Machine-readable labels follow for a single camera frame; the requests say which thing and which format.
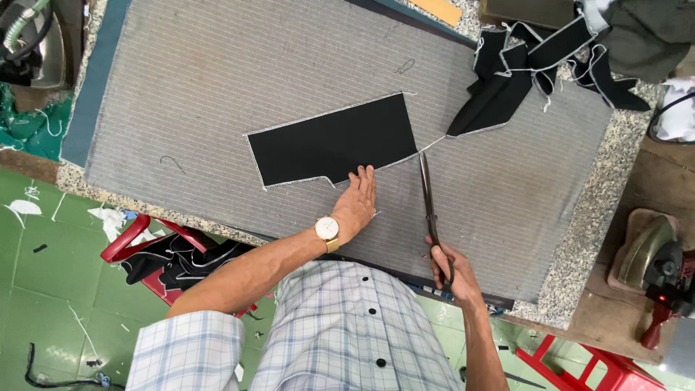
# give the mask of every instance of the forearm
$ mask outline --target forearm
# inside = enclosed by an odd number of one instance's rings
[[[464,303],[461,308],[466,330],[466,389],[508,390],[482,297]]]
[[[202,310],[239,312],[267,294],[290,272],[325,252],[325,241],[313,229],[255,248],[187,290],[166,317]]]

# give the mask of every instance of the green tile floor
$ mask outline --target green tile floor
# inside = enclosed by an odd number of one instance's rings
[[[29,342],[36,344],[34,373],[48,381],[91,377],[96,369],[87,366],[97,354],[104,363],[99,370],[116,383],[125,384],[138,329],[161,320],[168,306],[144,285],[128,286],[125,272],[105,263],[100,252],[108,245],[101,221],[87,212],[100,202],[67,194],[55,221],[54,214],[63,195],[50,184],[33,181],[0,168],[0,205],[13,200],[31,200],[24,192],[35,186],[41,216],[22,216],[26,229],[15,215],[0,206],[0,388],[33,390],[24,381]],[[151,226],[154,232],[161,227]],[[38,253],[33,250],[47,247]],[[429,298],[418,297],[432,321],[434,332],[453,368],[466,364],[463,317],[460,309]],[[77,313],[92,339],[96,353],[87,341],[68,304]],[[262,298],[253,320],[242,317],[246,343],[241,358],[245,390],[261,358],[261,350],[275,313],[273,298]],[[555,388],[511,352],[516,348],[534,351],[545,335],[533,330],[491,319],[493,338],[498,345],[506,372]],[[578,376],[589,361],[589,354],[578,344],[557,340],[546,356],[552,368],[564,368]],[[663,382],[669,391],[693,390],[695,381],[661,372],[656,366],[642,365]],[[605,369],[598,367],[589,378],[595,386]],[[512,390],[538,390],[509,381]],[[74,388],[91,390],[92,386]]]

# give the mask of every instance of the red stool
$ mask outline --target red stool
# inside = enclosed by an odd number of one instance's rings
[[[147,227],[151,218],[146,214],[138,214],[135,221],[128,227],[121,235],[119,235],[113,243],[109,244],[106,249],[101,252],[101,258],[103,258],[108,263],[119,262],[132,254],[137,253],[142,250],[145,246],[153,242],[154,240],[146,241],[145,243],[138,244],[137,246],[127,247],[139,234],[141,234]],[[184,239],[189,241],[193,246],[195,246],[201,253],[205,253],[208,247],[216,246],[216,242],[212,240],[209,236],[205,235],[204,232],[196,230],[190,227],[181,227],[176,223],[171,221],[162,220],[157,218],[157,221],[162,223],[166,228],[176,232],[181,235]],[[180,289],[174,289],[172,291],[166,292],[164,290],[164,284],[159,282],[159,276],[164,272],[164,269],[159,269],[149,276],[142,279],[142,283],[145,284],[149,290],[153,291],[159,298],[164,300],[168,305],[174,304],[174,301],[183,294]],[[241,318],[248,310],[255,311],[258,307],[252,304],[247,309],[237,313],[235,316]]]
[[[570,375],[567,371],[563,371],[558,375],[541,362],[554,340],[554,335],[548,335],[533,356],[521,349],[516,350],[516,356],[529,364],[531,368],[535,369],[561,391],[590,391],[591,388],[586,385],[586,382],[599,360],[606,364],[608,371],[596,387],[596,391],[666,391],[661,382],[638,367],[631,359],[584,344],[580,345],[594,356],[579,379]]]

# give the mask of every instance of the watch face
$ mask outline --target watch face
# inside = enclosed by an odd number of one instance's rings
[[[336,237],[338,234],[338,222],[332,217],[322,217],[316,221],[314,225],[316,229],[316,234],[323,240],[330,240]]]

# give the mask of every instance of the wristwatch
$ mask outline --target wristwatch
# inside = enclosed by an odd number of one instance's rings
[[[338,250],[338,222],[331,216],[323,216],[316,219],[316,224],[313,226],[316,235],[326,241],[328,253]]]

